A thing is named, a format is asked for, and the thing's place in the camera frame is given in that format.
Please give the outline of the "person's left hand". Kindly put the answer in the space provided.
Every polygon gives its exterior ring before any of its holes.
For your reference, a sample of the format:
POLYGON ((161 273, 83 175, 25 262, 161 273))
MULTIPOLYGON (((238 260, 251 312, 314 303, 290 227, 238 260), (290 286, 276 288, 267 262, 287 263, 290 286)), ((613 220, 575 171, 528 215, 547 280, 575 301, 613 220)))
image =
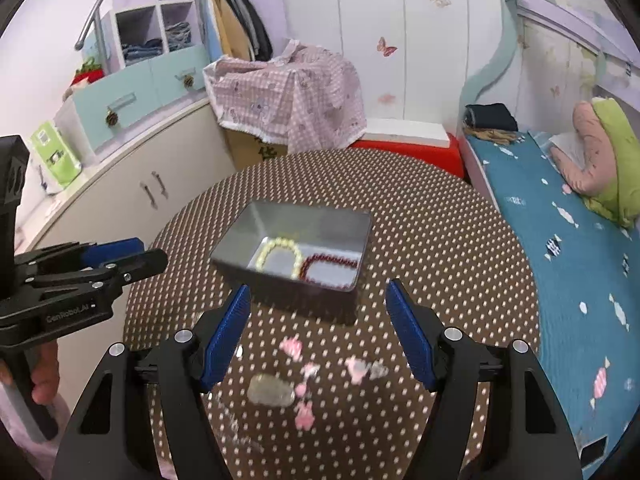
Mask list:
POLYGON ((32 348, 37 358, 32 368, 32 400, 35 404, 49 405, 58 394, 60 386, 60 362, 58 343, 49 341, 38 348, 32 348))

